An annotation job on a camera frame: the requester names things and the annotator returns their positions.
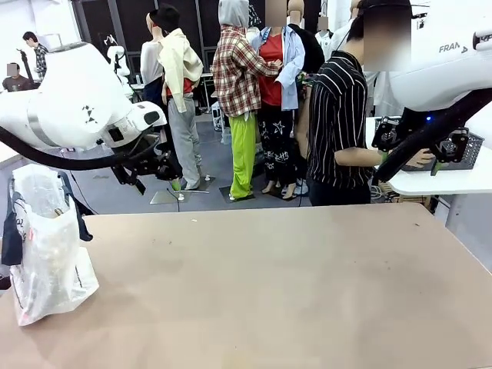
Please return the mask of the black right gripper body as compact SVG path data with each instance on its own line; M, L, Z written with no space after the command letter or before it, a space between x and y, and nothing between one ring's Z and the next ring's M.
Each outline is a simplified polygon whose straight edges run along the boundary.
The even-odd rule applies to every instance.
M434 135L449 135L452 131L469 132L466 123L459 121L460 116L453 108L433 111L413 111L405 108L399 121L399 134L411 135L422 129L430 129Z

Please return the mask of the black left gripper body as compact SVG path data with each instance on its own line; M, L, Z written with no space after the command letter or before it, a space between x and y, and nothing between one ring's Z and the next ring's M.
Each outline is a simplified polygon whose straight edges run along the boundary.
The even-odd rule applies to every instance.
M181 177L181 166L174 152L174 146L163 140L160 135L141 134L134 141L111 150L116 155L133 158L111 168L120 183L124 168L127 171L136 171L138 177L154 175L157 179L166 181L165 175L173 172L179 173Z

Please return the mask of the person's right hand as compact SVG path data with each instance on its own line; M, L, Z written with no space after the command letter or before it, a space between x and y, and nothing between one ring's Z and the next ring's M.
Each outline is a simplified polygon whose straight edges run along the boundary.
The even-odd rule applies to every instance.
M429 149L419 150L407 163L412 168L423 168L434 160L434 154Z

